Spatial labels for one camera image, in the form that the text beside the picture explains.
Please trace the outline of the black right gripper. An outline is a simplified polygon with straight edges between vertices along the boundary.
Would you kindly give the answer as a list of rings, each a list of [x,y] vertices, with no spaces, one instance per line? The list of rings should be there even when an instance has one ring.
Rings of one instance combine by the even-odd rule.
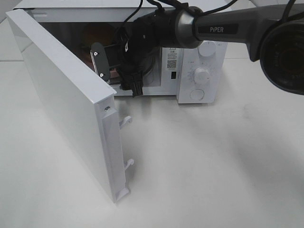
[[[95,73],[110,81],[110,68],[116,68],[122,90],[131,90],[132,96],[143,95],[144,64],[160,48],[178,48],[176,21],[179,10],[156,10],[132,22],[131,35],[122,27],[116,34],[116,43],[91,45],[91,59]]]

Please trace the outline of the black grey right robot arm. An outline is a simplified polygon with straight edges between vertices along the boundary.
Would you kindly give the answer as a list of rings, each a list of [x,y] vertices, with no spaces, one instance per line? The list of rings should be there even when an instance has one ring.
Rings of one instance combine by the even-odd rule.
[[[124,90],[143,94],[144,60],[158,48],[198,47],[204,40],[244,43],[251,61],[259,61],[267,79],[289,93],[304,93],[304,6],[291,0],[227,11],[226,7],[203,12],[187,3],[169,0],[171,10],[160,4],[132,23],[132,33],[118,29],[116,43],[91,45],[97,75],[110,80],[116,68]]]

